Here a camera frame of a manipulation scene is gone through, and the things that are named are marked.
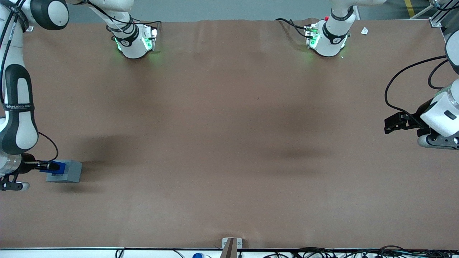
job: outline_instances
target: table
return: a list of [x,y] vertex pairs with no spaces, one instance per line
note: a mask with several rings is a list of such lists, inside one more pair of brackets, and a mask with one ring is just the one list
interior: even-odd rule
[[[368,35],[361,35],[363,27]],[[1,247],[455,248],[457,152],[384,135],[390,78],[444,54],[426,20],[357,21],[333,58],[273,21],[164,23],[128,60],[102,24],[25,34],[39,130],[81,183],[0,193]],[[414,112],[437,62],[402,74]],[[436,85],[455,78],[448,66]],[[54,155],[40,139],[37,158]]]

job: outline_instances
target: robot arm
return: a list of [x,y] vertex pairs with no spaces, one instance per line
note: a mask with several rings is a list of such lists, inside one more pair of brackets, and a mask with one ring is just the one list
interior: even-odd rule
[[307,29],[306,39],[309,48],[322,56],[335,56],[347,39],[349,29],[356,19],[353,6],[374,6],[386,0],[330,0],[331,15],[328,20],[321,20]]
[[[459,74],[459,32],[445,46],[446,57]],[[399,129],[418,129],[418,144],[427,148],[459,150],[459,79],[438,91],[411,117],[398,112],[385,120],[385,133]]]
[[[127,13],[134,0],[69,0],[88,5],[115,35],[119,50],[128,58],[139,58],[153,49],[156,30],[134,24]],[[0,0],[0,31],[3,31],[0,56],[0,104],[5,116],[0,118],[0,190],[26,190],[27,183],[16,182],[19,174],[32,169],[59,170],[51,161],[37,161],[27,154],[38,141],[30,75],[22,58],[22,34],[29,23],[48,30],[66,27],[69,14],[65,0]]]
[[128,11],[134,0],[67,0],[73,5],[85,5],[107,24],[115,35],[118,49],[130,59],[144,56],[153,50],[157,31],[151,26],[134,23]]

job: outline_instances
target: black cable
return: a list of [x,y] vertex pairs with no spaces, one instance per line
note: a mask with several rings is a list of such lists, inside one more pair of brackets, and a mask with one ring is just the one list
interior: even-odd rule
[[295,26],[295,27],[297,27],[297,28],[304,29],[304,27],[299,26],[299,25],[296,25],[295,23],[293,23],[292,19],[290,19],[289,21],[287,21],[287,20],[284,19],[284,18],[277,18],[277,19],[275,19],[275,21],[283,21],[283,22],[288,23],[290,26]]
[[450,8],[441,8],[441,7],[436,7],[436,8],[439,9],[440,11],[451,11],[451,10],[459,8],[459,6],[453,6],[453,7],[450,7]]
[[124,249],[118,249],[115,252],[115,258],[121,258],[124,254]]
[[280,22],[286,22],[287,24],[289,24],[290,26],[292,26],[293,28],[295,28],[295,30],[298,32],[298,34],[300,34],[301,36],[305,37],[305,38],[308,38],[308,39],[312,39],[311,36],[307,36],[305,34],[303,34],[300,30],[300,29],[304,29],[304,27],[301,27],[299,25],[296,25],[292,19],[290,19],[289,21],[287,21],[286,19],[284,18],[277,18],[275,19],[275,21],[280,21]]
[[[25,0],[18,0],[16,2],[16,5],[19,5],[19,7],[22,7],[22,5],[25,3]],[[3,45],[3,40],[5,39],[5,36],[6,36],[6,31],[8,30],[8,27],[10,26],[10,22],[11,22],[11,19],[13,18],[13,15],[14,13],[11,11],[6,22],[5,22],[5,27],[3,27],[3,31],[2,31],[2,34],[1,34],[1,40],[0,40],[0,47]],[[17,23],[17,20],[18,20],[18,16],[16,16],[14,18],[14,22],[13,23]],[[0,103],[3,104],[5,103],[5,99],[3,97],[3,70],[4,70],[4,66],[5,66],[5,63],[6,63],[6,57],[8,56],[8,51],[10,50],[10,45],[11,45],[11,42],[12,42],[12,35],[10,34],[10,38],[8,39],[8,43],[6,43],[6,49],[5,49],[5,52],[3,54],[3,59],[2,59],[2,63],[1,63],[1,66],[0,66]]]
[[274,254],[267,255],[267,256],[265,256],[265,257],[263,257],[263,258],[273,258],[272,256],[274,256],[274,257],[290,258],[290,257],[286,256],[285,254],[278,253],[278,252],[277,252],[277,253],[274,253]]
[[435,87],[434,85],[432,85],[432,76],[442,65],[446,64],[448,61],[449,60],[446,59],[443,62],[439,63],[437,66],[435,66],[435,68],[432,70],[431,74],[429,75],[429,78],[427,79],[427,83],[429,84],[429,87],[431,87],[432,89],[434,90],[443,89],[443,87]]
[[162,23],[161,21],[154,21],[154,22],[123,22],[123,21],[115,19],[114,17],[111,17],[104,10],[102,10],[100,7],[96,6],[95,4],[93,4],[93,3],[89,2],[89,1],[88,1],[88,4],[92,5],[96,10],[101,12],[103,15],[107,16],[112,21],[117,21],[117,22],[121,22],[121,23],[124,23],[124,24],[143,24],[143,25],[154,24],[154,23]]
[[179,253],[177,250],[173,250],[173,251],[179,254],[181,258],[185,258],[185,256],[183,256],[183,254]]
[[414,63],[412,65],[409,65],[405,68],[403,68],[402,70],[400,70],[397,74],[394,75],[394,77],[392,77],[391,81],[389,82],[389,84],[387,84],[387,87],[386,87],[386,90],[384,91],[384,100],[386,101],[386,105],[388,105],[389,107],[393,108],[393,109],[396,109],[396,110],[399,110],[403,113],[405,113],[407,116],[409,116],[413,121],[415,121],[417,124],[420,124],[422,125],[416,118],[414,118],[413,115],[411,115],[411,113],[409,113],[408,111],[402,109],[402,108],[399,108],[399,107],[396,107],[392,104],[389,103],[389,101],[387,100],[387,92],[389,90],[389,88],[391,87],[392,83],[394,82],[394,80],[401,74],[403,73],[404,71],[410,69],[411,67],[415,67],[417,65],[420,65],[420,64],[423,64],[423,63],[427,63],[427,62],[430,62],[430,61],[433,61],[433,60],[438,60],[438,59],[442,59],[442,58],[446,58],[446,56],[437,56],[437,57],[432,57],[432,58],[429,58],[429,59],[425,59],[425,60],[422,60],[420,62],[417,62],[417,63]]
[[57,157],[59,157],[59,148],[57,148],[56,143],[50,137],[46,136],[45,134],[43,134],[41,132],[38,132],[38,134],[43,136],[43,137],[45,137],[46,139],[48,139],[48,141],[50,141],[53,144],[54,148],[56,149],[56,155],[54,156],[54,158],[52,158],[50,160],[38,160],[38,161],[40,161],[40,162],[51,162],[51,161],[56,160]]

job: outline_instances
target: gray box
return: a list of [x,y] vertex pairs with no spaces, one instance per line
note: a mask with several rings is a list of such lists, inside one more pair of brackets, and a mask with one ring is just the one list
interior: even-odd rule
[[74,160],[55,160],[56,162],[65,163],[63,174],[48,174],[46,176],[47,182],[54,183],[79,183],[81,168],[83,164]]

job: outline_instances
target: gray floor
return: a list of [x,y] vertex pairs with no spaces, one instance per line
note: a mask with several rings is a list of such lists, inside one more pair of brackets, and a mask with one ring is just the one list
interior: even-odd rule
[[[415,11],[424,9],[427,0],[412,0]],[[102,22],[84,6],[70,6],[71,22]],[[381,6],[360,7],[362,19],[408,19],[404,0],[388,0]],[[274,20],[279,17],[303,20],[330,14],[326,0],[136,0],[131,15],[137,19],[163,22],[200,20]]]

